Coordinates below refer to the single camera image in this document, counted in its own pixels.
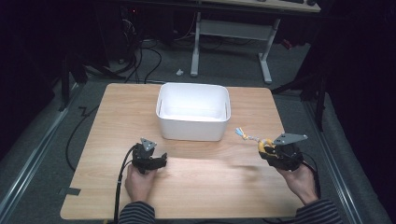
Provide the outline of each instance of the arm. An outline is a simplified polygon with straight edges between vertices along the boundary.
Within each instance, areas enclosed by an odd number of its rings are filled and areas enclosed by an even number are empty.
[[[155,222],[154,208],[147,203],[147,200],[156,173],[157,170],[153,170],[142,175],[133,165],[128,166],[125,188],[132,202],[122,209],[120,224]]]
[[[335,204],[330,200],[321,200],[315,191],[314,175],[305,165],[293,171],[277,171],[285,178],[289,189],[303,202],[304,207],[297,209],[296,224],[334,224],[343,223]]]

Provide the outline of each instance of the desk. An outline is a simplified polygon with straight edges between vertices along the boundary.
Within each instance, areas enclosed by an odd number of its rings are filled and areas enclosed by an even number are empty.
[[[275,139],[284,132],[268,89],[227,88],[232,116],[223,138],[192,142],[162,138],[155,113],[160,87],[107,86],[70,185],[81,192],[66,196],[62,218],[113,218],[118,173],[140,137],[158,144],[154,157],[168,153],[149,197],[156,218],[293,217],[303,206],[260,158],[257,143],[234,133],[242,127],[250,135]],[[128,202],[122,186],[120,209]]]
[[[309,6],[306,0],[303,4],[291,3],[279,0],[267,0],[265,2],[259,2],[257,0],[202,0],[199,1],[208,3],[220,3],[220,4],[231,4],[244,7],[263,7],[280,10],[294,10],[300,12],[320,12],[320,7],[315,4]],[[212,21],[212,20],[201,20],[201,13],[197,13],[197,20],[195,25],[195,44],[192,52],[191,60],[191,75],[193,77],[198,76],[199,67],[199,40],[200,35],[219,35],[226,37],[237,37],[246,39],[255,39],[266,41],[266,45],[259,53],[259,62],[262,67],[262,75],[264,82],[267,84],[272,83],[270,71],[268,69],[267,57],[270,48],[274,42],[276,31],[279,26],[280,19],[277,18],[273,25],[254,25],[239,22],[228,22],[228,21]]]

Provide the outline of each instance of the wooden table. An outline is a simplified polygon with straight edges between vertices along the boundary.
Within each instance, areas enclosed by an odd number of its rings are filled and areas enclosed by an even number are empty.
[[[302,203],[283,177],[262,160],[257,143],[234,133],[275,139],[283,127],[271,92],[227,88],[231,118],[218,142],[162,138],[155,113],[161,85],[110,84],[83,149],[61,216],[112,219],[118,174],[127,151],[140,137],[158,144],[154,157],[168,153],[155,179],[149,203],[156,218],[293,217]],[[124,186],[120,210],[130,201]]]

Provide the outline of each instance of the wrist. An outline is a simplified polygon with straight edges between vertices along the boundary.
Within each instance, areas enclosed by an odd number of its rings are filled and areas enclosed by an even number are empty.
[[[303,202],[304,205],[307,205],[309,203],[315,202],[318,200],[318,196],[316,193],[308,193],[308,194],[303,194],[299,195],[300,200]]]
[[[147,200],[148,200],[147,197],[133,197],[133,198],[131,199],[131,201],[132,201],[133,203],[136,203],[136,202],[143,202],[143,203],[146,203]]]

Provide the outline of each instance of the black cable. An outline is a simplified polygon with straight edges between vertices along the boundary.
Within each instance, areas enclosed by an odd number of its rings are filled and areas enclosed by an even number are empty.
[[[204,47],[202,44],[204,44],[204,43],[202,43],[203,41],[201,41],[201,43],[200,43],[200,48],[201,49],[209,49],[209,50],[214,50],[214,49],[218,49],[219,47],[221,47],[222,46],[222,44],[223,44],[223,37],[220,37],[220,36],[207,36],[206,37],[206,39],[218,39],[219,40],[219,43],[218,43],[218,45],[217,46],[215,46],[214,48],[206,48],[206,47]]]
[[[157,53],[158,56],[160,56],[160,60],[158,61],[157,65],[146,75],[146,77],[145,77],[145,82],[144,82],[145,84],[147,84],[149,75],[151,75],[151,73],[154,72],[154,70],[157,69],[158,66],[160,66],[161,61],[163,60],[163,57],[161,56],[161,54],[160,54],[157,50],[155,50],[155,49],[148,49],[148,50],[151,50],[151,51]]]
[[[142,63],[142,58],[143,58],[143,53],[142,53],[142,48],[140,47],[139,48],[140,50],[140,59],[139,59],[139,63],[136,65],[134,65],[134,71],[132,71],[131,72],[131,74],[127,77],[127,78],[125,78],[125,81],[124,81],[124,83],[127,83],[128,81],[129,81],[129,79],[131,78],[131,76],[134,74],[134,73],[136,73],[136,84],[138,84],[138,80],[139,80],[139,78],[138,78],[138,75],[137,75],[137,68],[140,66],[140,64]]]
[[[287,157],[287,158],[289,158],[291,160],[300,162],[302,165],[306,166],[312,172],[312,174],[314,175],[315,190],[317,192],[318,198],[320,199],[321,198],[321,189],[320,189],[320,182],[319,182],[319,175],[318,175],[318,166],[317,166],[317,163],[315,162],[315,160],[310,155],[308,155],[306,153],[303,153],[303,152],[299,152],[299,154],[302,154],[302,155],[304,154],[304,155],[308,156],[312,160],[312,162],[315,164],[315,169],[314,169],[311,165],[309,165],[305,161],[299,161],[296,158],[286,154],[282,150],[279,150],[279,152],[281,152],[283,156],[285,156],[285,157]]]
[[[139,39],[141,39],[141,36],[143,35],[143,32],[137,32],[136,35],[133,35],[133,38],[131,38],[130,42],[127,43],[127,53],[126,53],[126,58],[130,58],[130,61],[128,62],[128,64],[126,66],[124,66],[123,68],[117,70],[117,71],[110,71],[108,68],[105,68],[103,66],[97,66],[97,69],[99,69],[99,72],[95,72],[92,71],[91,69],[85,67],[85,70],[87,73],[90,73],[92,75],[95,76],[103,76],[103,75],[107,75],[110,77],[118,77],[119,74],[127,72],[128,70],[132,69],[135,66],[136,63],[136,57],[134,55],[134,50],[138,48],[137,45],[140,44],[140,41],[138,41]]]
[[[191,26],[190,26],[189,31],[187,31],[187,33],[185,35],[183,35],[182,37],[174,39],[173,40],[174,42],[178,41],[178,40],[185,39],[185,38],[190,38],[191,36],[195,36],[195,35],[191,34],[191,30],[193,29],[194,24],[196,24],[196,22],[195,22],[196,17],[197,17],[197,12],[194,12],[194,14],[192,15],[192,21],[191,21]]]
[[[182,47],[189,47],[195,43],[194,39],[190,40],[192,37],[194,37],[194,35],[186,37],[184,39],[174,40],[173,43]]]
[[[245,41],[243,43],[238,43],[235,41],[227,40],[227,38],[224,38],[223,42],[227,43],[227,44],[232,44],[232,45],[244,46],[244,45],[248,45],[248,44],[253,44],[254,42],[257,42],[257,40],[249,39],[248,41]]]
[[[123,170],[126,167],[126,161],[128,160],[129,155],[131,154],[131,152],[135,149],[135,146],[131,147],[131,149],[129,149],[129,151],[126,153],[125,158],[122,162],[122,166],[120,169],[120,174],[119,174],[119,179],[117,181],[117,189],[116,189],[116,203],[115,203],[115,207],[114,207],[114,220],[113,223],[117,224],[119,223],[119,206],[120,206],[120,191],[121,191],[121,184],[122,184],[122,173]]]
[[[76,133],[77,129],[79,128],[79,126],[82,124],[82,122],[91,115],[91,113],[93,113],[93,111],[95,111],[97,108],[99,107],[99,105],[97,105],[94,109],[92,109],[90,112],[88,112],[88,114],[84,114],[84,118],[78,123],[78,125],[76,126],[76,128],[73,130],[73,132],[70,134],[69,139],[67,140],[67,145],[66,145],[66,161],[67,164],[69,165],[70,169],[75,172],[76,168],[73,167],[72,163],[69,160],[69,146],[70,146],[70,142],[72,141],[72,138],[74,136],[74,134]]]

